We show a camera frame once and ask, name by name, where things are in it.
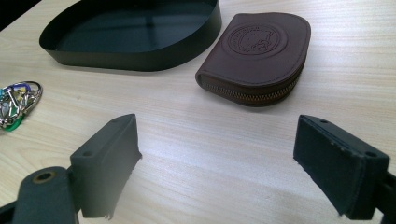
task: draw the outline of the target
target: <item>metal zipper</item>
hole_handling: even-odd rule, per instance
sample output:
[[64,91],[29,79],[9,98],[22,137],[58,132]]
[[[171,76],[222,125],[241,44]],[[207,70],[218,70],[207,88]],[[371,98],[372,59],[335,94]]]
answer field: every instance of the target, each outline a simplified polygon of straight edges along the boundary
[[202,84],[203,87],[208,91],[213,91],[220,95],[226,95],[228,97],[236,98],[238,100],[243,100],[243,101],[260,102],[260,101],[272,101],[285,96],[294,88],[294,86],[297,84],[297,81],[298,78],[295,78],[287,87],[278,91],[261,94],[261,95],[246,94],[239,91],[233,91],[223,87],[214,86],[206,82],[203,82]]

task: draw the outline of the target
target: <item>key ring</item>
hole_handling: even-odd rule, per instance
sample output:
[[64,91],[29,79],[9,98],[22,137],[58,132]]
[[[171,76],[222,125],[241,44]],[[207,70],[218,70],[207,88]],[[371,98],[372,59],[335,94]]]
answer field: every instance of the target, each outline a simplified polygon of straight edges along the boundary
[[0,89],[0,128],[13,131],[37,104],[43,88],[33,81],[18,82]]

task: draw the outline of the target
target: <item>black tray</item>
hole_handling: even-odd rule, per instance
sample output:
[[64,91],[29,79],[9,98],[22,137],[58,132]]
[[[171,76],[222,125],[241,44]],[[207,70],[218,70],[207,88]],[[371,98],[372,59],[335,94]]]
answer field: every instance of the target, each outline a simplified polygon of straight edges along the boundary
[[198,56],[220,28],[217,0],[82,0],[39,43],[65,65],[159,71]]

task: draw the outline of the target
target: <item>black plastic part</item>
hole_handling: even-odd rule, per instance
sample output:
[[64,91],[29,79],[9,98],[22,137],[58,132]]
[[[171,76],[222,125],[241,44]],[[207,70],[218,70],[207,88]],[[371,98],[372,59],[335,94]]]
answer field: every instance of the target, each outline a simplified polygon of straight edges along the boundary
[[377,207],[384,214],[381,223],[396,224],[396,177],[388,173],[375,196]]
[[12,224],[26,223],[78,223],[64,168],[46,168],[23,179]]
[[12,202],[0,208],[0,224],[12,223],[16,204],[17,202]]
[[112,217],[141,158],[135,115],[111,120],[70,157],[76,209],[81,209],[84,217]]
[[294,159],[323,190],[340,215],[371,219],[375,190],[389,157],[327,120],[301,115]]
[[217,0],[85,0],[51,21],[39,43],[65,65],[159,71],[198,56],[220,28]]
[[0,31],[41,0],[0,0]]

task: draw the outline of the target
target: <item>light wood surface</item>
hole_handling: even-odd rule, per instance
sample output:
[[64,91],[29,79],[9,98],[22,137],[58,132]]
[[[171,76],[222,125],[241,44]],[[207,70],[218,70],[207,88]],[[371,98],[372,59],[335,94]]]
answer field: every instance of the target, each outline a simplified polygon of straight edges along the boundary
[[327,119],[391,156],[396,174],[396,4],[379,1],[222,0],[234,14],[287,12],[312,28],[304,71],[277,105],[249,108],[202,90],[200,56],[142,73],[63,66],[38,45],[45,26],[76,0],[43,0],[0,32],[0,85],[44,87],[35,110],[0,132],[0,205],[21,181],[69,156],[109,120],[137,116],[143,154],[114,218],[80,223],[379,223],[339,217],[293,159],[298,117]]

